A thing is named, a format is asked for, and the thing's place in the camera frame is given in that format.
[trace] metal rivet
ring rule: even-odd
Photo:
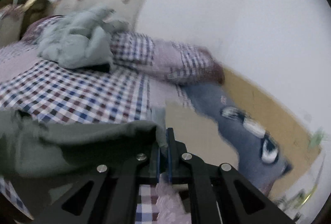
[[[228,163],[223,163],[222,165],[221,165],[221,169],[223,170],[223,171],[230,171],[231,170],[231,165],[230,164],[228,164]]]
[[[140,153],[140,154],[137,155],[137,160],[138,161],[144,161],[144,160],[146,160],[146,158],[147,157],[144,153]]]
[[[99,166],[97,167],[97,171],[98,171],[99,173],[104,173],[105,171],[107,171],[107,169],[108,169],[108,167],[107,167],[106,165],[104,165],[104,164],[99,165]]]
[[[182,158],[187,161],[189,159],[192,159],[192,155],[190,153],[184,153],[182,155]]]

